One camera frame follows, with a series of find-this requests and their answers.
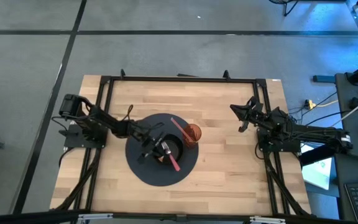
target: black round mat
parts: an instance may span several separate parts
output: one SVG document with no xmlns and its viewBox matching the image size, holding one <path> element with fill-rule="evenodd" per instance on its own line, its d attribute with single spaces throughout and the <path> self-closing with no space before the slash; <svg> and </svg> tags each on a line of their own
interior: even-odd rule
<svg viewBox="0 0 358 224">
<path fill-rule="evenodd" d="M 152 156 L 146 157 L 143 164 L 139 164 L 137 159 L 141 155 L 142 143 L 136 141 L 134 138 L 128 138 L 125 145 L 125 154 L 127 162 L 133 173 L 146 184 L 154 186 L 168 186 L 183 180 L 193 170 L 198 158 L 198 144 L 191 149 L 188 149 L 184 142 L 182 133 L 172 123 L 171 118 L 175 119 L 181 127 L 185 127 L 188 123 L 180 117 L 173 114 L 153 114 L 139 121 L 140 125 L 153 126 L 158 122 L 163 122 L 165 125 L 151 131 L 151 135 L 157 137 L 161 131 L 165 134 L 172 134 L 180 139 L 183 145 L 183 154 L 179 159 L 178 165 L 180 170 L 177 172 L 171 164 L 162 164 Z"/>
</svg>

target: white cable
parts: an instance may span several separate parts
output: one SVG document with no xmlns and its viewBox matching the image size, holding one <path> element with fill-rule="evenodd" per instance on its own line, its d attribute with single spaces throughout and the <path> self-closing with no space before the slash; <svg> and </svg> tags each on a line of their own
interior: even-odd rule
<svg viewBox="0 0 358 224">
<path fill-rule="evenodd" d="M 350 111 L 345 117 L 343 117 L 342 119 L 340 119 L 339 121 L 336 121 L 333 125 L 331 125 L 331 127 L 333 127 L 335 124 L 338 124 L 339 122 L 343 121 L 345 118 L 347 118 L 350 114 L 352 114 L 353 112 L 358 110 L 358 106 L 356 108 L 354 108 L 352 111 Z"/>
<path fill-rule="evenodd" d="M 318 105 L 317 107 L 325 107 L 325 106 L 331 105 L 331 104 L 336 103 L 336 102 L 338 102 L 338 100 L 332 101 L 332 102 L 327 103 L 325 105 Z"/>
</svg>

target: wooden tabletop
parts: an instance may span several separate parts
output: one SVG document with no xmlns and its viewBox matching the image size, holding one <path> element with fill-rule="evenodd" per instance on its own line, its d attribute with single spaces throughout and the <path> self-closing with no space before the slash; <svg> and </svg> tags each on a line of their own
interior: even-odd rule
<svg viewBox="0 0 358 224">
<path fill-rule="evenodd" d="M 96 101 L 99 75 L 85 75 L 80 95 Z M 104 88 L 105 101 L 107 88 Z M 272 109 L 287 110 L 280 80 L 267 80 Z M 200 154 L 193 171 L 179 183 L 155 187 L 139 180 L 125 158 L 125 139 L 108 134 L 102 151 L 92 203 L 97 212 L 271 215 L 264 162 L 254 155 L 257 137 L 253 125 L 239 133 L 230 104 L 244 105 L 254 95 L 251 84 L 115 81 L 110 114 L 123 118 L 134 105 L 131 119 L 155 113 L 175 114 L 202 130 Z M 80 176 L 85 149 L 74 149 L 62 161 L 51 208 L 60 205 Z M 285 184 L 310 212 L 298 160 L 280 153 Z M 85 206 L 85 187 L 81 208 Z M 279 212 L 282 212 L 276 186 Z"/>
</svg>

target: black metal frame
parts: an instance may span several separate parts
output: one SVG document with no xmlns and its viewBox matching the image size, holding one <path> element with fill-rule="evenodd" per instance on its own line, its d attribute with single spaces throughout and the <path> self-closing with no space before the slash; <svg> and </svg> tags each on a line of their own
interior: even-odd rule
<svg viewBox="0 0 358 224">
<path fill-rule="evenodd" d="M 104 107 L 104 110 L 107 111 L 107 112 L 108 112 L 109 107 L 110 107 L 110 101 L 111 101 L 111 98 L 112 98 L 112 89 L 114 87 L 114 81 L 248 83 L 248 84 L 252 85 L 253 90 L 254 90 L 254 95 L 257 97 L 258 100 L 260 100 L 259 88 L 262 89 L 262 92 L 263 92 L 263 95 L 264 95 L 264 103 L 265 103 L 265 106 L 266 106 L 266 110 L 267 110 L 267 112 L 271 111 L 269 94 L 268 94 L 268 91 L 267 91 L 267 84 L 266 84 L 265 79 L 231 78 L 229 76 L 229 73 L 228 73 L 227 70 L 224 72 L 222 78 L 200 78 L 200 77 L 182 77 L 182 76 L 180 76 L 180 77 L 128 77 L 128 76 L 126 76 L 126 74 L 125 74 L 125 72 L 123 70 L 121 70 L 121 75 L 120 76 L 102 76 L 101 81 L 100 81 L 100 85 L 99 85 L 98 95 L 97 95 L 97 98 L 96 98 L 96 105 L 98 105 L 98 106 L 100 105 L 101 97 L 102 97 L 104 88 L 106 86 L 106 83 L 109 82 L 109 87 L 108 87 L 108 92 L 107 92 L 107 97 L 106 97 L 106 102 L 105 102 L 105 107 Z M 83 177 L 83 174 L 85 173 L 85 170 L 86 170 L 86 168 L 88 167 L 88 164 L 89 164 L 90 151 L 91 151 L 90 148 L 87 148 L 85 150 L 85 156 L 84 156 L 83 165 L 82 165 L 82 168 L 81 168 L 81 176 L 82 177 Z M 273 156 L 275 158 L 275 165 L 276 165 L 278 178 L 280 178 L 280 180 L 282 182 L 284 182 L 280 156 L 278 155 L 278 153 L 274 153 Z M 88 196 L 86 198 L 85 210 L 89 210 L 89 211 L 91 210 L 94 186 L 95 186 L 95 183 L 96 183 L 96 176 L 97 176 L 97 173 L 98 173 L 99 158 L 98 158 L 97 162 L 98 163 L 96 164 L 96 170 L 95 170 L 95 172 L 92 174 L 92 176 L 90 178 Z M 270 196 L 272 214 L 276 215 L 276 214 L 278 214 L 278 208 L 277 208 L 277 200 L 276 200 L 276 197 L 275 197 L 275 189 L 274 189 L 274 185 L 273 185 L 273 179 L 272 179 L 271 175 L 269 175 L 269 173 L 267 171 L 268 167 L 265 166 L 265 168 L 266 168 L 266 173 L 267 173 L 267 183 L 268 183 L 268 191 L 269 191 L 269 196 Z M 76 197 L 76 199 L 74 201 L 73 209 L 79 209 L 80 202 L 81 202 L 81 195 L 82 195 L 82 190 L 80 191 L 79 195 L 77 195 L 77 197 Z M 290 214 L 288 202 L 285 199 L 284 194 L 282 194 L 282 203 L 283 203 L 284 214 Z M 135 215 L 136 217 L 138 217 L 139 215 L 140 216 L 143 215 L 144 217 L 151 216 L 151 214 L 148 214 L 148 213 L 119 213 L 119 214 L 121 214 L 120 218 L 125 218 L 125 214 L 128 215 L 128 217 L 131 217 L 133 215 Z M 168 218 L 168 219 L 172 219 L 172 217 L 177 218 L 177 215 L 163 214 L 160 217 L 158 217 L 158 219 L 165 219 L 167 217 L 171 217 L 171 218 Z M 219 219 L 227 218 L 228 220 L 233 220 L 233 218 L 235 220 L 244 220 L 245 218 L 249 218 L 248 216 L 233 216 L 233 215 L 223 215 L 223 216 L 200 215 L 198 217 L 199 218 L 203 217 L 203 218 L 206 218 L 207 220 L 209 218 L 218 218 L 218 217 L 219 217 Z"/>
<path fill-rule="evenodd" d="M 100 218 L 141 218 L 149 220 L 172 220 L 176 222 L 187 222 L 187 221 L 241 221 L 249 222 L 255 221 L 257 217 L 248 215 L 176 215 L 176 214 L 158 214 L 158 213 L 91 213 L 89 210 L 69 210 L 61 211 L 54 210 L 49 212 L 37 212 L 37 213 L 25 213 L 17 215 L 0 215 L 0 224 L 23 224 L 23 223 L 62 223 L 62 222 L 75 222 L 80 218 L 82 220 L 89 221 L 86 219 L 87 215 L 100 215 Z M 356 222 L 347 222 L 342 220 L 331 220 L 327 218 L 316 218 L 311 216 L 299 216 L 299 215 L 286 215 L 276 214 L 264 218 L 276 218 L 284 220 L 285 223 L 294 224 L 356 224 Z"/>
</svg>

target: gray floor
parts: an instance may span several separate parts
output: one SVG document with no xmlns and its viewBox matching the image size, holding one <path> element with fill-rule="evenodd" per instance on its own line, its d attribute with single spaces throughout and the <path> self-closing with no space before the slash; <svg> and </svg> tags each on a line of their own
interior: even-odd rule
<svg viewBox="0 0 358 224">
<path fill-rule="evenodd" d="M 0 29 L 71 29 L 80 1 L 0 0 Z M 344 3 L 301 2 L 292 14 L 266 1 L 88 1 L 81 30 L 330 30 L 357 26 Z M 9 212 L 24 163 L 47 105 L 68 37 L 0 36 L 0 214 Z M 55 107 L 77 93 L 82 76 L 177 73 L 201 77 L 280 78 L 289 108 L 305 99 L 319 101 L 335 92 L 332 84 L 311 82 L 358 68 L 358 37 L 234 35 L 81 35 L 77 36 Z M 304 123 L 339 111 L 318 108 Z M 332 117 L 317 125 L 331 125 Z M 24 211 L 46 211 L 58 172 L 64 138 L 51 123 Z M 337 218 L 336 202 L 311 195 L 313 213 Z M 321 212 L 321 205 L 332 212 Z"/>
</svg>

